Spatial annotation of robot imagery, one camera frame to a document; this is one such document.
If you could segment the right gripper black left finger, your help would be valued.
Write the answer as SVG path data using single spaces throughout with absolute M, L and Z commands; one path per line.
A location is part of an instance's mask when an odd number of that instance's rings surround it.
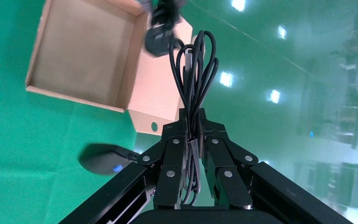
M 154 197 L 156 209 L 180 209 L 188 144 L 187 114 L 163 126 L 161 140 L 130 162 L 62 224 L 129 224 Z

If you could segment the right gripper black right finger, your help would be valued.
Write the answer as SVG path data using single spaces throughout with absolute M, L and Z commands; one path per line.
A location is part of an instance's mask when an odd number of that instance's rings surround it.
M 230 140 L 223 124 L 198 114 L 202 163 L 215 205 L 241 224 L 346 224 L 348 220 Z

